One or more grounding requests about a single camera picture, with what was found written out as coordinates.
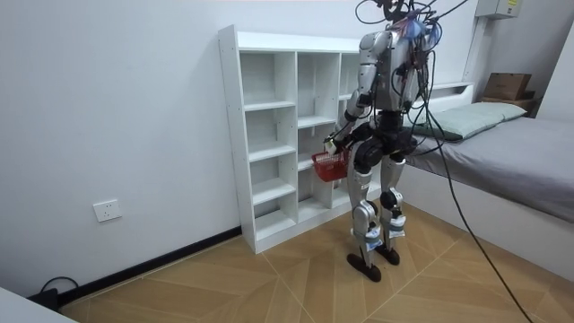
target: white bookshelf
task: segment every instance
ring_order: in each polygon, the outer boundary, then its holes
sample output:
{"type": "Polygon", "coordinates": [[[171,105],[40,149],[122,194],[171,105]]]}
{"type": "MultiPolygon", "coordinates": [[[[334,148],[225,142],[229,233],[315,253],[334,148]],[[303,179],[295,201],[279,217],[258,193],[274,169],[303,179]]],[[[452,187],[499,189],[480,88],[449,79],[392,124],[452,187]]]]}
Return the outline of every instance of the white bookshelf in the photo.
{"type": "Polygon", "coordinates": [[[219,41],[241,229],[259,253],[351,210],[344,180],[320,180],[311,156],[356,87],[359,41],[235,26],[219,41]]]}

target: humanoid robot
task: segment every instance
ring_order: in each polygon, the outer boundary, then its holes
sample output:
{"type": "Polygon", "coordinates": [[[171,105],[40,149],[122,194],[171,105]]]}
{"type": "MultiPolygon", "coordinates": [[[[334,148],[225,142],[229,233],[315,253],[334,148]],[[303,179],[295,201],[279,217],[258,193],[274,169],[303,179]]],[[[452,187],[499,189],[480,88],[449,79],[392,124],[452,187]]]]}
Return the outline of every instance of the humanoid robot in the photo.
{"type": "MultiPolygon", "coordinates": [[[[390,12],[390,1],[382,1],[387,20],[399,22],[407,15],[400,8],[390,12]]],[[[331,154],[348,149],[347,185],[352,205],[352,235],[359,243],[361,255],[350,254],[347,261],[370,280],[381,279],[374,264],[373,251],[390,264],[398,265],[399,254],[394,248],[394,237],[404,236],[405,216],[403,196],[396,184],[405,164],[404,157],[416,147],[411,129],[403,127],[403,116],[419,95],[416,69],[421,62],[415,44],[404,39],[400,30],[387,26],[385,31],[365,35],[360,44],[358,88],[347,101],[346,111],[335,125],[335,131],[325,140],[331,154]],[[356,121],[374,109],[370,122],[354,128],[356,121]],[[372,168],[381,162],[379,213],[375,204],[367,200],[372,168]],[[382,239],[379,237],[382,227],[382,239]]]]}

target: wooden floor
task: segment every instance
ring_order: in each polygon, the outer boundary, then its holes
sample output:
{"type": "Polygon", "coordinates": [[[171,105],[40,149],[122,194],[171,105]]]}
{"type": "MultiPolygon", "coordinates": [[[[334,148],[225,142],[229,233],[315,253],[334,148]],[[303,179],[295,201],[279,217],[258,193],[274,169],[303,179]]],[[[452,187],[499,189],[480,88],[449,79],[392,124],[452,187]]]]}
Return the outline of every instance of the wooden floor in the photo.
{"type": "MultiPolygon", "coordinates": [[[[400,266],[345,261],[350,216],[254,255],[239,237],[63,309],[80,322],[526,322],[470,236],[410,206],[400,266]]],[[[574,322],[574,284],[486,242],[534,322],[574,322]]]]}

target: wall outlet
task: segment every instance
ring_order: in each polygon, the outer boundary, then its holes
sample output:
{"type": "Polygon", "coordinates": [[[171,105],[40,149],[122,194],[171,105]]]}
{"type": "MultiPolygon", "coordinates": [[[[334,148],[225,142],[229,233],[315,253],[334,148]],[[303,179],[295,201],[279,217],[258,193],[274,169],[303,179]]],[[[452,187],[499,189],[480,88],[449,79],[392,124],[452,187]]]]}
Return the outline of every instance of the wall outlet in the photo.
{"type": "Polygon", "coordinates": [[[119,212],[119,204],[117,203],[117,200],[93,205],[93,210],[96,212],[98,222],[104,222],[122,216],[119,212]]]}

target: power cord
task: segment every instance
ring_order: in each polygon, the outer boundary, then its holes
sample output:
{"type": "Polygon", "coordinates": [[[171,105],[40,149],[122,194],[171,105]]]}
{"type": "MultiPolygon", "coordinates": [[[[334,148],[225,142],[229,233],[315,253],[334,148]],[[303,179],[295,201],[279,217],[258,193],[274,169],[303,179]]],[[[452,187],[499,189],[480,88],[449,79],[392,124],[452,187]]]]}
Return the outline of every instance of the power cord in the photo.
{"type": "Polygon", "coordinates": [[[44,284],[44,287],[42,287],[42,289],[41,289],[39,292],[44,292],[44,291],[46,290],[46,287],[48,287],[48,285],[49,285],[50,283],[55,282],[56,280],[62,280],[62,279],[72,282],[72,284],[75,285],[75,288],[80,287],[80,285],[79,285],[74,279],[72,279],[72,278],[70,278],[70,277],[59,276],[59,277],[54,277],[54,278],[48,280],[48,281],[44,284]]]}
{"type": "MultiPolygon", "coordinates": [[[[432,77],[434,78],[434,67],[432,69],[432,74],[433,74],[432,77]]],[[[496,273],[496,276],[499,277],[500,281],[504,285],[504,288],[509,293],[510,297],[512,298],[512,301],[514,301],[514,303],[517,305],[518,309],[522,312],[522,315],[524,315],[525,319],[530,323],[534,323],[533,320],[530,319],[530,317],[528,316],[528,314],[526,313],[526,311],[524,310],[524,308],[522,307],[522,305],[520,304],[520,302],[518,301],[518,299],[516,298],[516,296],[514,295],[514,293],[512,292],[512,290],[510,289],[510,287],[506,283],[506,281],[504,280],[504,278],[502,277],[502,275],[500,274],[498,268],[492,262],[491,257],[488,255],[488,253],[484,249],[481,242],[476,238],[476,235],[474,234],[473,230],[470,228],[470,225],[468,224],[468,221],[466,220],[465,215],[463,214],[462,208],[460,207],[460,203],[458,202],[457,195],[455,193],[455,188],[452,184],[452,178],[450,176],[450,170],[448,169],[447,158],[445,157],[445,154],[442,150],[442,145],[444,144],[444,142],[443,143],[439,142],[438,136],[437,136],[437,134],[435,134],[434,127],[432,126],[432,123],[434,122],[437,125],[437,128],[439,129],[440,133],[442,134],[442,137],[443,138],[445,137],[444,130],[440,126],[437,119],[435,119],[435,117],[432,115],[432,112],[429,109],[430,95],[428,94],[427,89],[428,88],[424,88],[423,93],[422,93],[422,99],[424,102],[424,109],[426,110],[426,114],[427,114],[427,122],[429,123],[429,127],[430,127],[430,131],[432,132],[432,136],[434,137],[434,140],[437,143],[436,149],[439,150],[440,158],[442,159],[442,163],[445,166],[445,172],[447,173],[447,179],[448,179],[448,187],[450,188],[450,194],[451,194],[453,200],[455,201],[455,205],[457,206],[458,214],[460,215],[460,218],[462,219],[463,223],[465,224],[466,229],[468,230],[470,235],[473,237],[474,242],[476,243],[478,248],[481,250],[481,252],[483,253],[483,255],[486,258],[486,260],[488,261],[488,263],[491,265],[492,270],[494,270],[494,272],[496,273]]]]}

